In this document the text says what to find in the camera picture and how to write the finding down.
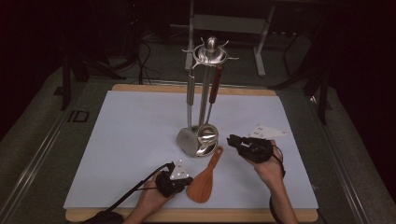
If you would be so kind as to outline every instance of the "black cable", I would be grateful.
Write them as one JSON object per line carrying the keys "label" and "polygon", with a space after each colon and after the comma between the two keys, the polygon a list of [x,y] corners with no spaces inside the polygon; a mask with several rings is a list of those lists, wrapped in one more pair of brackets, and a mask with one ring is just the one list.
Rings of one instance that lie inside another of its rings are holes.
{"label": "black cable", "polygon": [[146,66],[146,62],[149,59],[149,55],[151,53],[151,48],[149,47],[148,44],[146,44],[144,41],[141,41],[141,44],[143,44],[144,46],[146,46],[148,48],[148,55],[146,56],[146,59],[143,62],[140,60],[140,57],[137,56],[137,61],[139,62],[139,67],[140,67],[140,69],[139,69],[139,85],[143,85],[143,71]]}
{"label": "black cable", "polygon": [[[282,150],[280,150],[280,148],[279,148],[278,146],[273,145],[273,147],[275,147],[275,148],[279,151],[279,153],[280,153],[280,155],[281,155],[281,158],[282,158],[282,159],[280,159],[278,156],[276,156],[275,153],[273,153],[272,156],[273,156],[277,161],[279,161],[280,168],[282,169],[282,175],[283,175],[283,177],[285,177],[286,171],[285,171],[285,166],[283,166],[283,152],[282,152]],[[274,218],[274,220],[276,221],[276,223],[277,223],[277,224],[283,224],[282,220],[280,220],[279,216],[276,214],[274,205],[273,205],[273,203],[272,203],[272,197],[270,197],[270,211],[271,211],[271,215],[273,216],[273,218]]]}
{"label": "black cable", "polygon": [[144,189],[157,189],[157,188],[142,188],[142,189],[137,189],[137,190],[144,190]]}
{"label": "black cable", "polygon": [[146,67],[144,67],[144,69],[145,69],[145,74],[146,74],[148,83],[151,85],[151,79],[149,78],[148,70],[146,69]]}
{"label": "black cable", "polygon": [[141,69],[141,70],[144,70],[144,71],[146,72],[146,77],[148,78],[148,82],[149,82],[149,84],[151,85],[151,81],[150,81],[149,76],[148,76],[148,73],[147,73],[147,71],[146,71],[146,62],[147,62],[147,60],[149,59],[149,55],[150,55],[150,53],[151,53],[151,48],[150,48],[149,45],[146,44],[144,41],[142,41],[142,44],[148,48],[148,55],[146,56],[145,61],[143,61],[143,64],[141,64],[140,69]]}
{"label": "black cable", "polygon": [[117,208],[123,201],[125,201],[129,196],[131,196],[131,194],[133,194],[135,191],[140,190],[142,187],[142,185],[144,185],[152,176],[154,176],[155,174],[157,174],[158,172],[161,171],[161,169],[163,169],[164,167],[168,167],[168,169],[172,166],[172,163],[166,163],[162,166],[160,166],[159,168],[157,168],[154,172],[152,172],[148,177],[146,177],[146,179],[141,180],[136,186],[134,186],[132,189],[130,189],[126,194],[124,194],[118,201],[116,201],[113,205],[111,205],[110,207],[108,207],[105,211],[98,213],[96,216],[91,217],[85,221],[82,222],[82,224],[84,223],[90,223],[94,220],[96,220],[97,218],[103,217],[106,214],[110,213],[111,211],[113,211],[115,208]]}
{"label": "black cable", "polygon": [[151,79],[157,79],[157,78],[159,78],[159,77],[161,77],[161,76],[163,75],[163,74],[162,74],[160,71],[157,71],[157,70],[151,69],[151,68],[149,68],[149,67],[147,67],[147,66],[145,66],[145,69],[148,69],[149,71],[151,71],[151,72],[155,72],[155,73],[157,73],[157,74],[158,74],[156,77],[151,77]]}

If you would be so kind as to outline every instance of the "dark background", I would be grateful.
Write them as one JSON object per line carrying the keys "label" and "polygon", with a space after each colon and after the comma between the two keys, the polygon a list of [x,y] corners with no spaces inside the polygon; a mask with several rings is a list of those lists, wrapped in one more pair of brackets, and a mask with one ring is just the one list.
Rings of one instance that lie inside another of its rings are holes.
{"label": "dark background", "polygon": [[[166,24],[188,24],[188,1],[106,2],[109,1],[0,2],[0,138],[12,127],[46,78],[61,65],[62,48],[56,38],[59,29],[93,59],[106,62],[108,56],[129,57],[136,50],[134,41],[120,45],[123,41],[120,31],[125,30],[128,21],[138,19],[165,39],[169,35]],[[125,7],[131,2],[137,6],[132,14]],[[216,3],[217,7],[205,8],[207,2]],[[218,13],[215,9],[221,8],[224,14],[251,16],[248,10],[235,10],[232,4],[221,6],[221,1],[203,1],[197,10]],[[396,171],[393,143],[396,4],[390,0],[338,2],[329,8],[332,13],[318,35],[318,42],[329,57],[331,86],[336,88],[395,201],[396,184],[392,176]],[[278,10],[272,31],[293,32],[297,26],[294,16],[299,11],[298,6]],[[102,17],[95,19],[97,13],[102,13]],[[98,34],[108,29],[111,32],[104,32],[107,35]],[[129,36],[136,38],[134,32]]]}

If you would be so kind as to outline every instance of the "metal rod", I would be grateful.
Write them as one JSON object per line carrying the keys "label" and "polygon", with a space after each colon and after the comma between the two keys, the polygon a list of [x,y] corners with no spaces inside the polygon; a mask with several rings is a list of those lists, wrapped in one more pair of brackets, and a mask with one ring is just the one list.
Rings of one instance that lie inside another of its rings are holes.
{"label": "metal rod", "polygon": [[189,23],[189,45],[188,50],[191,51],[187,53],[186,56],[186,63],[185,63],[185,70],[189,70],[192,66],[192,51],[194,50],[194,43],[193,43],[193,36],[194,36],[194,1],[190,0],[190,23]]}
{"label": "metal rod", "polygon": [[195,76],[194,71],[191,68],[189,73],[189,82],[187,84],[187,124],[189,126],[190,131],[192,131],[191,124],[191,108],[194,104],[194,91],[195,91]]}
{"label": "metal rod", "polygon": [[257,66],[257,73],[259,74],[259,77],[265,76],[264,64],[262,62],[262,47],[263,47],[265,39],[268,35],[268,31],[270,29],[271,20],[274,16],[275,9],[276,9],[275,6],[271,6],[270,11],[268,13],[268,17],[264,24],[264,29],[262,30],[262,36],[261,36],[260,43],[257,47],[253,48],[254,58],[256,60],[256,66]]}
{"label": "metal rod", "polygon": [[198,123],[199,127],[204,125],[204,121],[205,121],[207,95],[209,94],[211,71],[212,71],[212,66],[205,67],[204,83],[203,83],[203,87],[202,87],[201,108],[200,108],[200,113],[199,113],[199,123]]}

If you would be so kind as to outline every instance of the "wooden spoon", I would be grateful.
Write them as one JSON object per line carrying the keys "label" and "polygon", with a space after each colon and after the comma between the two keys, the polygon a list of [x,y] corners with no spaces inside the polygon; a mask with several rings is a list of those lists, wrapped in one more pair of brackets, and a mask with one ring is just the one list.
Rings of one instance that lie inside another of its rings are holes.
{"label": "wooden spoon", "polygon": [[209,200],[213,186],[213,169],[215,169],[222,151],[222,147],[216,148],[207,167],[188,186],[187,195],[196,203],[205,203]]}

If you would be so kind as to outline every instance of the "metal ladle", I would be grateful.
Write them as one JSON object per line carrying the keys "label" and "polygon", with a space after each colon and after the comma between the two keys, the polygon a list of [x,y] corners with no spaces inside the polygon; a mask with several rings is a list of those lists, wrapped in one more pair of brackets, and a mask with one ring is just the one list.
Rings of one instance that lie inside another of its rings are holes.
{"label": "metal ladle", "polygon": [[187,155],[194,157],[199,143],[196,139],[194,130],[191,127],[191,108],[194,102],[195,78],[193,68],[189,73],[187,85],[187,128],[183,128],[177,135],[177,144],[186,152]]}
{"label": "metal ladle", "polygon": [[218,95],[221,72],[223,69],[224,68],[221,64],[216,65],[216,75],[214,76],[212,89],[210,91],[210,96],[209,96],[210,106],[207,113],[206,122],[197,131],[197,139],[203,146],[212,146],[216,144],[219,138],[218,129],[214,125],[209,124],[208,122],[209,122],[210,112],[212,111],[212,105],[216,102],[216,97]]}

